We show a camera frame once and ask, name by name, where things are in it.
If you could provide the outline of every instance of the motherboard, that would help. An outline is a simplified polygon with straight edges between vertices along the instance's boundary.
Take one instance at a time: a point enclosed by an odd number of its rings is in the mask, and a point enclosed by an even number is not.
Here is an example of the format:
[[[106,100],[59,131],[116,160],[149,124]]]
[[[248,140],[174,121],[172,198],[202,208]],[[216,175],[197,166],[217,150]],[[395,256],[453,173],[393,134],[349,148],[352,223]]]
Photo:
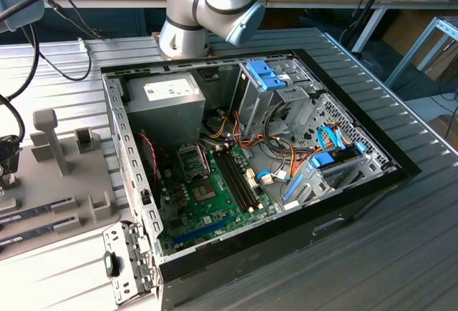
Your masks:
[[[269,196],[250,173],[250,164],[238,147],[219,152],[198,150],[194,157],[185,151],[185,159],[164,172],[160,215],[164,232],[160,241],[165,254],[170,255],[187,247],[211,240],[226,232],[258,222],[276,209]],[[186,179],[187,168],[200,167],[199,152],[209,171],[203,176]]]

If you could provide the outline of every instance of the ram slot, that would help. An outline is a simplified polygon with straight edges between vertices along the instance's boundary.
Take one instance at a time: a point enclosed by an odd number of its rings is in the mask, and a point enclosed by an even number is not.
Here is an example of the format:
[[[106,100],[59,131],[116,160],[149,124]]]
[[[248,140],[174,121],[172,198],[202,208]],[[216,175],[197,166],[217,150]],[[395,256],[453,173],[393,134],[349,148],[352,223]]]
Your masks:
[[[215,161],[241,212],[247,212],[250,207],[257,207],[258,202],[251,193],[248,183],[240,173],[230,152],[217,153]]]

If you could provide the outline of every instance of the aluminum table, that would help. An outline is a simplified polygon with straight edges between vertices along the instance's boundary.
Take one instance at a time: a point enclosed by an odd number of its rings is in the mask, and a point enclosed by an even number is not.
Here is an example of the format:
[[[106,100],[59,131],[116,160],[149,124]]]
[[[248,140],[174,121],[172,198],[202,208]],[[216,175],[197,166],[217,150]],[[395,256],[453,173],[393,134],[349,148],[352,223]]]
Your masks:
[[[212,36],[219,55],[305,49],[422,173],[358,222],[322,242],[183,305],[181,310],[453,310],[458,286],[458,154],[337,42],[318,29],[259,31],[234,47]],[[99,68],[160,59],[149,37],[90,41],[94,67],[83,82],[68,82],[40,62],[36,78],[14,104],[30,128],[31,112],[54,107],[59,136],[91,126],[103,149],[122,218],[130,212],[110,138]],[[75,41],[42,44],[68,74],[86,69]],[[0,47],[1,91],[21,84],[30,46]],[[2,108],[1,134],[10,133]],[[1,306],[17,310],[114,310],[102,261],[102,229],[0,262]],[[128,310],[156,310],[144,299]]]

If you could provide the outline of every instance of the blue plastic latch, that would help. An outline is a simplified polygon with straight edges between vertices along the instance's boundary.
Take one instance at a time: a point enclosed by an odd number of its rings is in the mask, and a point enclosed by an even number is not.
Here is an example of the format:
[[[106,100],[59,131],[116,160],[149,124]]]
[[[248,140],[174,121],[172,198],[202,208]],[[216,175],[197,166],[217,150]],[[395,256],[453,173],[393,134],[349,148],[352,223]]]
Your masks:
[[[303,180],[303,174],[300,173],[297,177],[297,179],[295,180],[295,182],[293,183],[293,185],[291,186],[291,188],[286,192],[286,194],[283,196],[283,200],[285,200],[286,202],[288,201],[288,199],[290,198],[290,196],[293,194],[294,190],[297,188],[297,186],[299,185],[299,183]]]
[[[265,91],[284,88],[287,85],[286,82],[278,78],[275,69],[270,68],[265,61],[250,61],[246,66]]]
[[[324,166],[325,164],[333,163],[334,159],[328,152],[322,152],[312,157],[310,161],[315,166],[315,168],[319,168]]]
[[[356,143],[356,148],[358,149],[358,151],[362,154],[364,154],[367,150],[366,146],[364,145],[363,142],[358,142]]]

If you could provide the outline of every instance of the table leg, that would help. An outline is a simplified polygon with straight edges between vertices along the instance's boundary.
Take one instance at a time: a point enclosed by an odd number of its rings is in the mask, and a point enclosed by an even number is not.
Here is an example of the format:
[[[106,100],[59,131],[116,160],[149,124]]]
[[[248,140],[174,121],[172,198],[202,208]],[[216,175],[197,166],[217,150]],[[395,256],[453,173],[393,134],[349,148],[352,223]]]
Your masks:
[[[442,48],[444,47],[445,43],[447,42],[447,40],[449,39],[449,35],[448,34],[444,34],[444,36],[442,36],[442,38],[437,41],[436,45],[433,46],[433,48],[429,51],[429,53],[424,57],[424,59],[422,59],[422,61],[420,62],[420,64],[416,67],[419,71],[423,71],[427,66],[429,66],[429,64],[434,60],[436,59],[439,51],[442,50]]]
[[[380,9],[376,9],[371,18],[369,19],[366,27],[364,30],[361,32],[361,35],[359,36],[358,40],[356,41],[353,49],[351,52],[361,52],[366,45],[367,41],[373,34],[374,30],[376,29],[377,25],[379,25],[379,22],[385,15],[386,8],[381,7]]]
[[[428,27],[423,31],[423,33],[418,37],[417,41],[414,43],[412,48],[408,50],[406,56],[399,62],[399,64],[394,68],[391,75],[386,79],[385,85],[387,87],[391,87],[397,78],[404,72],[404,70],[409,65],[410,61],[414,58],[418,50],[423,46],[423,44],[427,41],[429,36],[433,33],[436,29],[436,25],[438,22],[438,18],[432,19],[431,23],[429,23]]]

